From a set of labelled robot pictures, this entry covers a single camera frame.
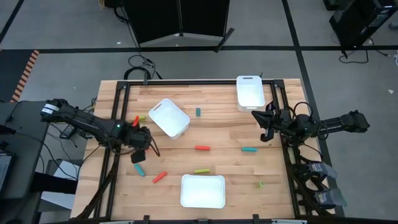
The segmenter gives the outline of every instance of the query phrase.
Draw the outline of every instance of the wooden table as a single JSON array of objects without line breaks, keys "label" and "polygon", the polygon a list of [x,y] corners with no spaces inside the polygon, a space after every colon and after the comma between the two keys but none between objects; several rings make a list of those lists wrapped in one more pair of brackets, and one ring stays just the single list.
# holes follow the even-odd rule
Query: wooden table
[{"label": "wooden table", "polygon": [[[299,79],[284,81],[290,106],[305,101]],[[116,81],[101,82],[95,115],[110,118],[115,89]],[[272,101],[269,85],[264,85],[264,95],[267,103]],[[171,99],[191,119],[188,130],[176,140],[166,136],[147,115],[164,98]],[[126,120],[132,122],[136,115],[147,116],[141,125],[151,130],[162,156],[147,151],[146,161],[140,163],[145,177],[137,173],[130,155],[121,156],[112,220],[142,220],[144,215],[150,215],[151,220],[247,219],[253,214],[259,214],[260,218],[293,218],[280,137],[275,134],[273,140],[261,142],[264,130],[250,113],[239,112],[236,102],[235,85],[132,87]],[[195,108],[201,108],[199,118],[195,116]],[[299,106],[297,112],[308,113],[308,109]],[[318,148],[314,139],[306,143]],[[196,151],[195,145],[211,146],[211,151]],[[95,140],[88,141],[85,154],[96,146]],[[241,152],[242,147],[259,150]],[[301,147],[301,152],[309,159],[320,159],[317,152],[305,146]],[[83,210],[96,192],[103,155],[104,150],[100,148],[83,164],[72,217]],[[203,168],[210,168],[210,175],[222,175],[226,180],[226,205],[222,209],[183,208],[180,204],[182,175]],[[163,171],[168,175],[153,184],[152,179]],[[265,186],[257,189],[255,183],[259,181]],[[107,195],[104,194],[102,215]]]}]

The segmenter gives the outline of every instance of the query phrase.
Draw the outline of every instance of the white container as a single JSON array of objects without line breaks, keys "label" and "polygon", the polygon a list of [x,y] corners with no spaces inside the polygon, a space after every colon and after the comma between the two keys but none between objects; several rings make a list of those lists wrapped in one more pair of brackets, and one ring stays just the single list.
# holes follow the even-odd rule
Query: white container
[{"label": "white container", "polygon": [[181,179],[180,203],[187,208],[223,208],[225,179],[222,175],[188,175]]},{"label": "white container", "polygon": [[149,111],[149,117],[171,139],[177,139],[189,127],[190,118],[171,100],[163,99]]},{"label": "white container", "polygon": [[236,79],[238,110],[265,110],[266,99],[262,89],[262,80],[256,75],[241,75]]}]

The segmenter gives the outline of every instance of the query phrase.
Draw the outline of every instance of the small foam block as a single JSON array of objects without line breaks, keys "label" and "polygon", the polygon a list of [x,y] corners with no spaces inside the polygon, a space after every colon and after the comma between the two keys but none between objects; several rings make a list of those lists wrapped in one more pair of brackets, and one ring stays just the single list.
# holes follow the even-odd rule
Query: small foam block
[{"label": "small foam block", "polygon": [[157,177],[155,177],[155,179],[153,179],[152,182],[153,182],[154,184],[156,184],[156,182],[160,181],[161,178],[163,178],[163,177],[166,176],[166,175],[167,175],[167,172],[165,171],[165,172],[159,174]]},{"label": "small foam block", "polygon": [[141,169],[141,167],[138,164],[135,164],[134,167],[138,171],[139,175],[141,175],[142,177],[145,177],[144,171]]},{"label": "small foam block", "polygon": [[264,186],[264,183],[262,181],[256,183],[256,188],[261,188]]},{"label": "small foam block", "polygon": [[196,150],[206,150],[209,151],[211,148],[210,146],[195,146]]},{"label": "small foam block", "polygon": [[205,172],[210,172],[210,169],[197,169],[193,171],[194,174],[202,174]]},{"label": "small foam block", "polygon": [[250,148],[250,147],[243,147],[242,148],[243,152],[257,152],[256,148]]},{"label": "small foam block", "polygon": [[200,116],[200,108],[197,108],[197,116]]},{"label": "small foam block", "polygon": [[135,120],[134,120],[132,126],[133,126],[133,127],[137,126],[138,122],[139,122],[139,117],[136,116],[136,118],[135,118]]}]

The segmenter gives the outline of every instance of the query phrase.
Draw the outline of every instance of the floor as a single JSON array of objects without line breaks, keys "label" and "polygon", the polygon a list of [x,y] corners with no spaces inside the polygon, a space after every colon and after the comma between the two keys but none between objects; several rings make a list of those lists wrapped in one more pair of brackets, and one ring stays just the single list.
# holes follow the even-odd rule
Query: floor
[{"label": "floor", "polygon": [[[0,1],[0,30],[18,2]],[[290,34],[286,6],[290,8],[298,43]],[[344,208],[345,215],[398,220],[394,209],[398,200],[398,179],[395,179],[398,151],[394,140],[398,126],[398,120],[394,119],[398,110],[398,67],[393,58],[396,53],[393,49],[398,49],[398,30],[387,27],[391,21],[398,20],[398,14],[373,35],[376,45],[391,45],[387,47],[391,50],[384,50],[391,56],[384,57],[370,50],[366,64],[338,61],[341,52],[328,23],[331,15],[321,0],[249,0],[244,3],[231,0],[228,27],[235,28],[235,32],[226,45],[276,46],[273,50],[142,54],[156,63],[163,78],[236,78],[261,72],[263,78],[301,78],[308,100],[315,99],[321,119],[340,116],[350,110],[364,113],[371,125],[366,134],[336,133],[327,140],[333,167],[339,173],[337,184],[348,204]],[[145,47],[216,43],[217,40],[211,39],[172,37]],[[325,50],[322,46],[335,46],[330,48],[335,50]],[[136,54],[126,51],[127,47],[134,47],[127,26],[115,18],[112,10],[100,8],[97,0],[29,0],[23,1],[3,40],[0,39],[0,49],[3,49],[0,59],[2,54],[26,57],[26,51],[40,50],[21,100],[65,98],[71,105],[85,107],[96,96],[101,80],[123,78],[129,68],[128,57]],[[298,60],[297,54],[302,54],[303,60]],[[349,59],[364,60],[365,53],[356,52]],[[18,67],[16,64],[20,61],[26,59],[21,56],[18,62],[11,60],[6,64]],[[20,76],[18,69],[0,72]],[[140,73],[130,76],[141,77]],[[50,129],[50,132],[56,133],[56,130]],[[79,137],[74,140],[78,147],[64,141],[65,149],[72,159],[82,159],[85,141]],[[55,157],[67,159],[58,141],[47,138],[46,143]],[[50,159],[46,151],[42,156],[45,162]],[[40,163],[37,170],[42,170]],[[67,217],[67,211],[51,213],[44,215],[40,222]]]}]

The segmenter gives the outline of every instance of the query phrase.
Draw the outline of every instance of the orange striped tape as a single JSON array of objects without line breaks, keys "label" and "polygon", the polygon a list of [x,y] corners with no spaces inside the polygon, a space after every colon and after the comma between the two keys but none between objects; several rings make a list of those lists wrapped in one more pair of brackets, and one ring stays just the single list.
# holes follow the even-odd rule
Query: orange striped tape
[{"label": "orange striped tape", "polygon": [[27,83],[27,79],[29,78],[30,72],[33,69],[33,66],[36,63],[36,59],[39,56],[39,51],[34,50],[33,53],[31,53],[29,61],[27,62],[24,72],[22,73],[21,78],[19,79],[19,83],[17,85],[17,88],[15,89],[15,92],[11,98],[11,102],[17,102],[19,98],[22,95],[22,91],[25,88],[25,85]]}]

